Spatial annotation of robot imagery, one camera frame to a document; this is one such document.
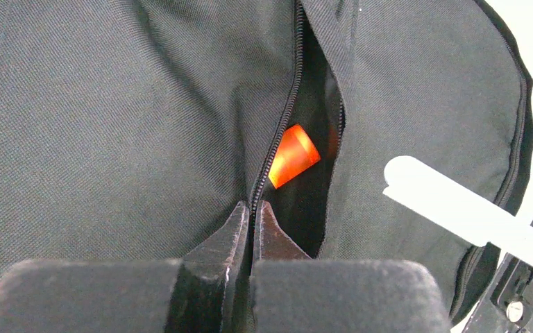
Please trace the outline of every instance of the orange object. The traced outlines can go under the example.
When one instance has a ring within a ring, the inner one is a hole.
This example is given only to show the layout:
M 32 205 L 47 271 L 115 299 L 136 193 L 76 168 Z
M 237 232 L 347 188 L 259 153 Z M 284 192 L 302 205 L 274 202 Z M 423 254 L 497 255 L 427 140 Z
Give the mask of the orange object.
M 283 133 L 269 172 L 269 179 L 278 189 L 320 159 L 320 154 L 307 133 L 301 126 L 293 125 Z

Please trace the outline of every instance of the open zipper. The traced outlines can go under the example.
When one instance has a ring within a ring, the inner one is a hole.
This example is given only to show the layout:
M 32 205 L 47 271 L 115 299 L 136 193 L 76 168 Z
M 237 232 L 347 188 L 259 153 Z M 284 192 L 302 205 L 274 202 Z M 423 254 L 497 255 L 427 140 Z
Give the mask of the open zipper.
M 509 45 L 508 41 L 504 38 L 504 36 L 501 36 L 505 46 L 512 57 L 514 59 L 514 64 L 516 65 L 516 68 L 518 70 L 518 75 L 520 76 L 520 84 L 521 84 L 521 96 L 520 96 L 520 102 L 518 104 L 518 119 L 516 120 L 516 132 L 514 133 L 514 138 L 512 139 L 513 146 L 511 148 L 510 152 L 510 161 L 509 161 L 509 173 L 504 179 L 504 183 L 502 184 L 502 188 L 500 190 L 500 193 L 497 195 L 496 199 L 494 200 L 494 204 L 496 204 L 498 207 L 503 208 L 508 200 L 511 197 L 512 190 L 514 189 L 514 185 L 516 184 L 516 180 L 518 179 L 518 172 L 519 172 L 519 166 L 520 166 L 520 154 L 521 154 L 521 146 L 522 146 L 522 140 L 524 135 L 524 127 L 526 122 L 526 113 L 528 109 L 527 104 L 527 95 L 528 95 L 528 84 L 526 77 L 524 75 L 522 66 L 520 64 L 520 61 L 518 60 L 518 57 L 516 57 L 516 54 L 514 53 L 514 50 Z M 457 283 L 457 288 L 455 290 L 455 298 L 452 301 L 452 306 L 450 308 L 450 319 L 454 319 L 459 311 L 461 310 L 461 307 L 463 305 L 465 294 L 467 292 L 468 283 L 471 280 L 471 275 L 473 274 L 473 271 L 477 267 L 477 264 L 479 263 L 479 260 L 481 259 L 481 256 L 483 254 L 484 248 L 478 248 L 476 246 L 473 246 L 467 255 L 465 255 L 463 262 L 461 263 L 462 272 L 460 273 L 460 283 Z
M 264 191 L 264 186 L 269 177 L 269 171 L 275 159 L 275 154 L 277 153 L 277 148 L 281 143 L 281 139 L 285 129 L 287 129 L 287 124 L 289 123 L 289 118 L 291 117 L 291 112 L 295 107 L 297 102 L 297 96 L 299 93 L 299 86 L 301 84 L 301 79 L 303 77 L 303 39 L 304 39 L 304 28 L 305 28 L 305 11 L 303 10 L 303 4 L 297 0 L 295 1 L 295 20 L 294 20 L 294 29 L 295 29 L 295 73 L 293 77 L 293 85 L 291 86 L 291 91 L 287 97 L 287 103 L 285 104 L 285 109 L 277 125 L 277 130 L 271 146 L 269 147 L 269 152 L 266 155 L 266 159 L 262 163 L 259 176 L 254 183 L 252 195 L 251 195 L 251 216 L 250 222 L 251 226 L 254 225 L 256 219 L 256 211 L 258 208 L 258 203 L 262 197 Z
M 340 146 L 342 143 L 342 135 L 344 134 L 345 124 L 346 124 L 346 118 L 344 116 L 344 102 L 342 101 L 342 98 L 340 97 L 340 110 L 338 112 L 338 124 L 336 125 L 336 135 L 337 135 L 337 143 L 338 143 L 338 146 L 336 147 L 336 157 L 338 157 L 338 154 L 340 153 Z

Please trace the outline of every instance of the dark gray bag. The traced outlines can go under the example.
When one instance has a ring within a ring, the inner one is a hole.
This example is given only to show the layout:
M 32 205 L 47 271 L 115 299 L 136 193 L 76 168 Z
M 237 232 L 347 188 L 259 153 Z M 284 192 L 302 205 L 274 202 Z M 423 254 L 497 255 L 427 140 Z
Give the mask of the dark gray bag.
M 182 257 L 266 198 L 313 257 L 422 263 L 457 322 L 498 249 L 385 198 L 383 167 L 412 155 L 516 213 L 531 87 L 481 0 L 0 1 L 0 275 Z M 293 123 L 338 154 L 273 191 Z

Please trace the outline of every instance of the white plastic strip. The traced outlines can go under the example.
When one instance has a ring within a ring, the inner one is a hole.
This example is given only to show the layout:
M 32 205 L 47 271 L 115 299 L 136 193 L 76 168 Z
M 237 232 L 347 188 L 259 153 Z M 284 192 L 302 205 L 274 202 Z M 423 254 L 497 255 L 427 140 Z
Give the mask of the white plastic strip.
M 411 156 L 389 161 L 383 194 L 476 246 L 487 242 L 533 266 L 533 227 Z

